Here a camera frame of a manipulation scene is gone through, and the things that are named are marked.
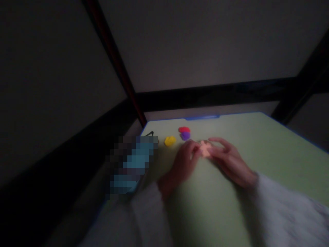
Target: green table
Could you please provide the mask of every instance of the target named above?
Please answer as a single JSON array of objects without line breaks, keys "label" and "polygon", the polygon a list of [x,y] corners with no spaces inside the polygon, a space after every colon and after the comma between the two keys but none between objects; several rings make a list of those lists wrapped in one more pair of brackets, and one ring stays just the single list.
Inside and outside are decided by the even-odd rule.
[{"label": "green table", "polygon": [[[158,154],[143,187],[166,173],[183,143],[178,128],[191,129],[195,141],[223,137],[239,150],[248,166],[329,206],[329,155],[263,113],[222,115],[214,119],[148,122]],[[165,137],[177,142],[166,147]],[[200,159],[191,178],[166,203],[172,236],[184,246],[251,246],[236,187],[209,160]]]}]

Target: white sleeve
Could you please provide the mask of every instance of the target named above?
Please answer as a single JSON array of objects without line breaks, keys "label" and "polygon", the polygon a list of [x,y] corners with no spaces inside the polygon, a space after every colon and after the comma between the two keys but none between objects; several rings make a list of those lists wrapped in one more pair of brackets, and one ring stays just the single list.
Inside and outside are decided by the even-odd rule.
[{"label": "white sleeve", "polygon": [[80,246],[172,246],[167,214],[156,183],[130,204],[98,218]]},{"label": "white sleeve", "polygon": [[262,174],[249,196],[266,246],[329,246],[329,208]]}]

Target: white wall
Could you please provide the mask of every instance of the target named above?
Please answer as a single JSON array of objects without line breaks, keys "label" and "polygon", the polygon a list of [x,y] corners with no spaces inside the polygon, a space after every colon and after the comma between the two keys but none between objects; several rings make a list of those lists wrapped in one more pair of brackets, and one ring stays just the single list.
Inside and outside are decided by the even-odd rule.
[{"label": "white wall", "polygon": [[329,152],[329,93],[313,94],[288,128]]},{"label": "white wall", "polygon": [[126,98],[80,1],[1,8],[0,185]]},{"label": "white wall", "polygon": [[99,2],[136,92],[294,77],[329,28],[321,0]]}]

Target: small toy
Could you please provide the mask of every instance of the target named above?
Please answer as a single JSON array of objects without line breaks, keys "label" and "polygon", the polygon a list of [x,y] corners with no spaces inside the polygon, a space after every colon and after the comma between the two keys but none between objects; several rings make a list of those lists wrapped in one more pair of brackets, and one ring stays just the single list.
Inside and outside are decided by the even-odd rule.
[{"label": "small toy", "polygon": [[181,133],[181,137],[182,137],[183,141],[187,141],[191,137],[191,134],[190,134],[190,132],[184,131]]},{"label": "small toy", "polygon": [[171,146],[172,144],[174,144],[176,142],[176,138],[173,137],[173,136],[170,136],[170,137],[166,137],[165,140],[164,140],[164,144],[166,146]]},{"label": "small toy", "polygon": [[178,131],[183,133],[183,132],[191,132],[189,127],[180,127],[178,128]]},{"label": "small toy", "polygon": [[201,143],[200,150],[202,151],[202,157],[203,158],[210,157],[210,153],[208,152],[207,149],[212,147],[211,143],[209,142],[205,143],[204,141],[201,141],[200,143]]}]

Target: person's right hand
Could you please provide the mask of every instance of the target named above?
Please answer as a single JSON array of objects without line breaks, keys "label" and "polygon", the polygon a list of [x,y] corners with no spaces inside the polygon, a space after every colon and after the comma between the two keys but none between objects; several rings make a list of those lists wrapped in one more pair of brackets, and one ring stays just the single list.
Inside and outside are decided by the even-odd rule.
[{"label": "person's right hand", "polygon": [[208,151],[210,159],[223,170],[223,172],[236,184],[243,188],[253,187],[258,176],[253,172],[242,159],[237,148],[223,138],[212,137],[209,141],[219,142],[224,148],[213,146]]}]

